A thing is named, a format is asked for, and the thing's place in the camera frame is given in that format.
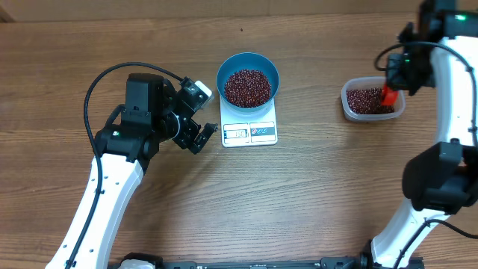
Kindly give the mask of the red measuring scoop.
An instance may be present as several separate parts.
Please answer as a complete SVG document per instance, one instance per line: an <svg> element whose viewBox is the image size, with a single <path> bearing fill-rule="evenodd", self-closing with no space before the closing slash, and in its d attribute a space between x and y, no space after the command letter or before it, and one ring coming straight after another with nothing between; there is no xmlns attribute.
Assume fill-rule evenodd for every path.
<svg viewBox="0 0 478 269"><path fill-rule="evenodd" d="M394 90L387 84L384 84L381 92L381 106L393 106L397 101L398 95L398 90Z"/></svg>

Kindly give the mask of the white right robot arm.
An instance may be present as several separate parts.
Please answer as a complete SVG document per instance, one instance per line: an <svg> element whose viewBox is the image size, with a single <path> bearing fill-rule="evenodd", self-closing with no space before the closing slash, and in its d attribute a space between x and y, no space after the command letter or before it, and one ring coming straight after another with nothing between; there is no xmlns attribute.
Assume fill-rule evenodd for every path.
<svg viewBox="0 0 478 269"><path fill-rule="evenodd" d="M382 101L422 87L437 93L437 130L430 148L402 175L403 202L385 229L355 262L356 268L422 268L414 251L438 225L477 201L477 13L454 1L426 0L418 22L380 53Z"/></svg>

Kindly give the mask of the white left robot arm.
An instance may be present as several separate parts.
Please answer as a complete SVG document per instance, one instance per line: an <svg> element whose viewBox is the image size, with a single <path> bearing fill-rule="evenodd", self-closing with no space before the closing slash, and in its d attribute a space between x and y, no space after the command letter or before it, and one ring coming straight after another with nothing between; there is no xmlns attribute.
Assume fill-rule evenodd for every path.
<svg viewBox="0 0 478 269"><path fill-rule="evenodd" d="M201 81L184 78L180 90L160 75L132 73L125 101L94 138L98 151L69 230L48 268L106 268L129 201L160 143L173 140L197 154L217 125L193 115L213 99Z"/></svg>

